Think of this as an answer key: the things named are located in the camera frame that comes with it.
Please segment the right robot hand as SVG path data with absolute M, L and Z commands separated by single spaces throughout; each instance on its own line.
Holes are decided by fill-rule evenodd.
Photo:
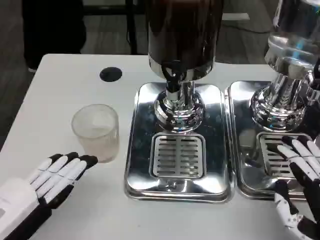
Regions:
M 288 161 L 289 168 L 302 186 L 304 197 L 314 220 L 300 214 L 289 196 L 285 180 L 277 180 L 274 185 L 276 210 L 289 232 L 299 240 L 320 238 L 320 148 L 304 136 L 292 138 L 283 136 L 286 145 L 273 144 L 269 151 L 279 154 Z

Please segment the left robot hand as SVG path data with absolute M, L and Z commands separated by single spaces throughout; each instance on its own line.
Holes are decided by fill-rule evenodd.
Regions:
M 27 177 L 0 187 L 0 238 L 28 240 L 73 191 L 75 183 L 98 163 L 93 155 L 54 154 Z

